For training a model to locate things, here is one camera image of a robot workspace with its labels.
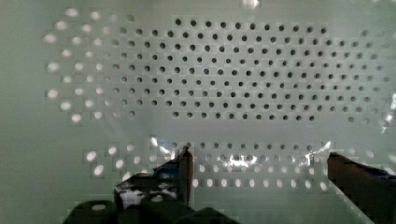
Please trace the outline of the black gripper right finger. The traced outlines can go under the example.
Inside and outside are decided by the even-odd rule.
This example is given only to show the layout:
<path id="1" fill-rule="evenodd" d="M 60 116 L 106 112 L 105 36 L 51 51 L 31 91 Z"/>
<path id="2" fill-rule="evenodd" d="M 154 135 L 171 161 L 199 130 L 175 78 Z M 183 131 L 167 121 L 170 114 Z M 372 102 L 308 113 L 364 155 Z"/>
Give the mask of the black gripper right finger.
<path id="1" fill-rule="evenodd" d="M 374 224 L 395 224 L 395 175 L 332 152 L 328 178 Z"/>

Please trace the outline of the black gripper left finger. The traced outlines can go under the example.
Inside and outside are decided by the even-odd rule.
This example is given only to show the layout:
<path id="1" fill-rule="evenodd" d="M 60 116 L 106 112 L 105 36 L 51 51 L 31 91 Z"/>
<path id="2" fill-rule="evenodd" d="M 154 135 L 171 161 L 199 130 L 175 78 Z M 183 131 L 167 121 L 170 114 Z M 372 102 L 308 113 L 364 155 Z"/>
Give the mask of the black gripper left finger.
<path id="1" fill-rule="evenodd" d="M 113 191 L 114 202 L 121 209 L 139 205 L 154 195 L 168 195 L 189 204 L 193 180 L 193 156 L 184 146 L 174 159 L 155 167 L 152 173 L 139 173 L 121 181 Z"/>

